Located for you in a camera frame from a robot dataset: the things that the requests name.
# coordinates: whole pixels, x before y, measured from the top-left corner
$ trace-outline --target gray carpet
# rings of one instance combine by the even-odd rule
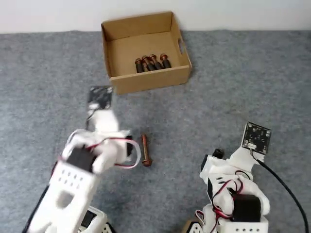
[[[186,85],[115,96],[123,129],[150,138],[150,168],[110,169],[92,205],[119,233],[179,232],[208,203],[207,152],[229,156],[247,120],[273,130],[266,163],[311,217],[311,32],[183,32]],[[0,225],[18,233],[68,135],[84,125],[88,87],[109,84],[100,33],[0,35]],[[304,232],[298,208],[266,170],[271,233]]]

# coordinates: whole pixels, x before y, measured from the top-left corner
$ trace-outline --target white wall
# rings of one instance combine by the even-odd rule
[[[183,30],[311,29],[311,0],[0,0],[0,33],[100,31],[107,19],[166,10]]]

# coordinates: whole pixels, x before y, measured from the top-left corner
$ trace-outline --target box handle hole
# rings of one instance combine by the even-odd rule
[[[185,52],[184,42],[180,38],[178,38],[178,47],[179,47],[180,53],[183,54]]]

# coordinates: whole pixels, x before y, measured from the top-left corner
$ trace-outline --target copper bolt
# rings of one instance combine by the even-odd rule
[[[165,53],[160,55],[160,60],[161,61],[166,60],[166,59],[167,59],[167,55]]]
[[[151,166],[152,160],[149,157],[148,154],[148,148],[147,148],[147,136],[145,134],[141,135],[141,140],[144,148],[144,159],[142,161],[142,164],[144,166]]]
[[[150,57],[148,57],[148,56],[143,56],[141,59],[142,59],[143,62],[146,63],[147,65],[148,65],[148,64],[151,64],[151,62],[150,62],[151,58],[150,58]]]
[[[152,62],[150,57],[143,56],[141,59],[147,65],[147,70],[149,70],[149,71],[156,70],[156,67],[153,64],[153,62]]]
[[[154,54],[151,54],[151,55],[150,55],[150,58],[151,58],[151,60],[152,60],[154,63],[157,62],[156,56],[155,56]]]
[[[141,64],[141,63],[142,63],[142,60],[140,58],[135,60],[135,64]]]
[[[172,65],[170,61],[167,59],[167,55],[165,53],[160,55],[160,60],[162,61],[162,65],[164,68],[171,68]]]

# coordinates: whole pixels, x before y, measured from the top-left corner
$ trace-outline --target black cable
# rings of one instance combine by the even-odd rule
[[[49,189],[49,185],[46,186],[46,188],[43,190],[43,193],[41,194],[40,199],[39,199],[37,205],[35,206],[34,210],[31,212],[31,214],[30,214],[30,216],[29,216],[29,219],[27,220],[27,223],[26,223],[26,225],[25,225],[25,227],[24,227],[24,229],[22,230],[21,233],[27,233],[27,231],[28,231],[28,229],[29,229],[29,226],[30,226],[30,224],[31,224],[31,221],[33,220],[33,218],[34,218],[34,216],[35,216],[35,213],[37,212],[37,209],[39,208],[39,205],[41,204],[41,202],[42,202],[42,200],[43,200],[45,194],[46,194],[47,191],[48,191],[48,189]]]
[[[249,180],[251,179],[249,177],[249,175],[246,172],[242,171],[242,170],[236,170],[234,174],[236,175],[238,172],[245,174],[248,177]]]
[[[95,113],[97,110],[98,110],[98,109],[94,109],[93,112],[87,117],[87,119],[86,119],[86,130],[88,130],[89,121],[90,121],[91,118],[94,116],[94,113]]]
[[[280,183],[281,185],[283,185],[283,187],[286,189],[286,191],[291,195],[291,197],[293,198],[293,200],[295,201],[296,205],[298,206],[303,221],[305,223],[305,231],[306,233],[309,233],[309,224],[308,224],[308,219],[306,216],[305,211],[303,210],[301,204],[299,203],[298,199],[296,198],[296,196],[293,194],[293,192],[290,190],[290,188],[286,185],[286,183],[284,183],[284,181],[271,169],[269,168],[265,163],[263,163],[262,161],[255,159],[261,166],[263,166],[266,170],[268,170]]]

